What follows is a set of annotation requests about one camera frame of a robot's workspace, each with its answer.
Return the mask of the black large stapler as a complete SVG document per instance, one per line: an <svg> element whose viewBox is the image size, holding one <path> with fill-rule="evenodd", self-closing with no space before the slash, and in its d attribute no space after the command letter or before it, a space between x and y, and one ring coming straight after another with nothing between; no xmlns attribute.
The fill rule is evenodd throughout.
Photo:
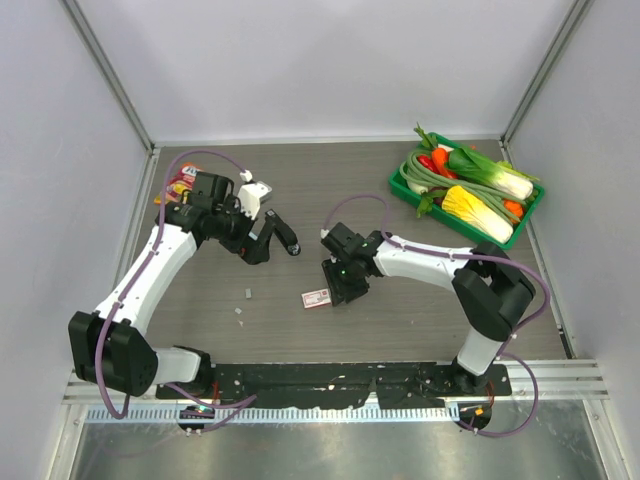
<svg viewBox="0 0 640 480"><path fill-rule="evenodd" d="M272 235L276 235L290 256L298 256L301 253L296 233L273 209L265 213L265 227L267 228L267 238L270 239Z"/></svg>

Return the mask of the red staple box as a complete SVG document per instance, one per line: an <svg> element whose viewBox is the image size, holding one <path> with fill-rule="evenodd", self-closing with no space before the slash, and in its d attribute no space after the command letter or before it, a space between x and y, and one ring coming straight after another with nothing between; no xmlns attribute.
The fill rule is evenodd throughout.
<svg viewBox="0 0 640 480"><path fill-rule="evenodd" d="M332 304L331 294L328 289L320 289L303 293L302 304L305 309L326 306Z"/></svg>

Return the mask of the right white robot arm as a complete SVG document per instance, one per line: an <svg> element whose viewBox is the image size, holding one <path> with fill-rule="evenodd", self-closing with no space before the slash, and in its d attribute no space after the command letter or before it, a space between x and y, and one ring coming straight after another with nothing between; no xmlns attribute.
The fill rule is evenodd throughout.
<svg viewBox="0 0 640 480"><path fill-rule="evenodd" d="M456 295L470 330L452 362L446 392L472 395L488 384L489 368L536 295L492 242L446 249L379 230L364 237L337 223L321 231L321 244L330 254L322 269L334 306L365 295L370 277L408 278Z"/></svg>

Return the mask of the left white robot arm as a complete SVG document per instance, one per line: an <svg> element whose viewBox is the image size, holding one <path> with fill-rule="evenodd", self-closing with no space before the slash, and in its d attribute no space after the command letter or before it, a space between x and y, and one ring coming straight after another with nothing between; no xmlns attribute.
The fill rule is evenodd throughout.
<svg viewBox="0 0 640 480"><path fill-rule="evenodd" d="M146 333L159 301L203 242L216 240L247 259L265 239L252 228L272 189L241 177L236 187L229 178L198 173L184 201L161 207L144 249L113 292L93 312L74 314L68 331L79 379L135 397L166 383L178 383L193 399L211 391L206 353L154 349Z"/></svg>

